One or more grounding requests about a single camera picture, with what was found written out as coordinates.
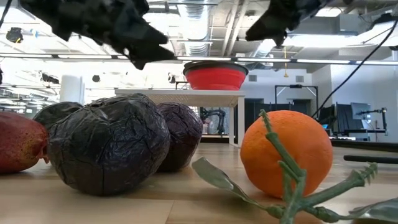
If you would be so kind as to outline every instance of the ceiling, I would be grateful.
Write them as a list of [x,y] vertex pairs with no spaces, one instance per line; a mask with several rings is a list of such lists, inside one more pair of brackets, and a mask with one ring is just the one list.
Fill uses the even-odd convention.
[[[6,0],[0,0],[0,11]],[[344,47],[343,36],[356,37],[366,31],[372,21],[381,13],[393,9],[396,0],[360,0],[346,6],[336,0],[322,9],[316,17],[303,21],[301,26],[292,32],[292,37],[285,42],[282,49],[274,47],[272,41],[246,42],[245,32],[268,8],[269,1],[262,0],[223,0],[215,6],[175,5],[169,1],[169,11],[165,11],[163,2],[150,3],[150,13],[144,18],[156,29],[169,36],[169,43],[164,47],[173,50],[175,55],[198,56],[237,56],[237,57],[274,57],[274,58],[315,58],[315,59],[351,59],[361,60],[373,48],[374,44],[356,47]],[[190,16],[196,10],[196,17]],[[11,27],[22,28],[24,40],[14,44],[6,39]],[[4,24],[0,29],[0,53],[22,54],[117,54],[111,47],[99,46],[91,39],[72,35],[68,42],[55,36],[51,27],[21,9],[14,1]],[[388,47],[382,47],[372,59],[384,59],[391,55]],[[105,87],[154,87],[173,88],[167,80],[171,73],[177,80],[184,81],[182,64],[148,64],[144,71],[136,70],[128,62],[60,62],[44,58],[34,59],[1,59],[1,68],[8,78],[9,85],[41,86],[48,85],[40,81],[46,73],[57,77],[67,73],[86,75],[88,88],[95,98],[105,90],[94,92],[95,88]],[[268,68],[284,68],[284,63],[275,63]],[[308,64],[288,64],[288,68],[303,68],[309,73],[319,67]],[[100,75],[101,81],[93,83],[93,75]],[[57,86],[40,90],[57,100]]]

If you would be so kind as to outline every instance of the wooden table surface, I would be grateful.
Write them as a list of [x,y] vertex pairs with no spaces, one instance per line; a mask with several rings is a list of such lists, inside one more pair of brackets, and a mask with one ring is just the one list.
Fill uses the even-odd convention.
[[[394,155],[335,148],[333,168],[320,189],[334,185],[352,169],[364,166],[344,161],[344,154]],[[237,149],[227,144],[200,144],[193,161],[201,156],[224,170],[252,198],[263,204],[278,202],[264,196],[248,181]],[[397,197],[397,183],[398,165],[380,164],[379,174],[370,186],[350,190],[323,205],[345,214],[354,207]],[[83,195],[71,189],[43,162],[20,174],[0,176],[0,224],[74,223],[270,224],[278,221],[210,186],[190,167],[177,174],[156,174],[134,192],[106,198]],[[295,223],[321,222],[300,213]]]

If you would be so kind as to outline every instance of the pomegranate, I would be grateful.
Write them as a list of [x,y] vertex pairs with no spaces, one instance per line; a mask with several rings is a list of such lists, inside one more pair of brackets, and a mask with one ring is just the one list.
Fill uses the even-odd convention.
[[31,168],[39,159],[48,163],[48,134],[40,123],[16,113],[0,112],[0,174]]

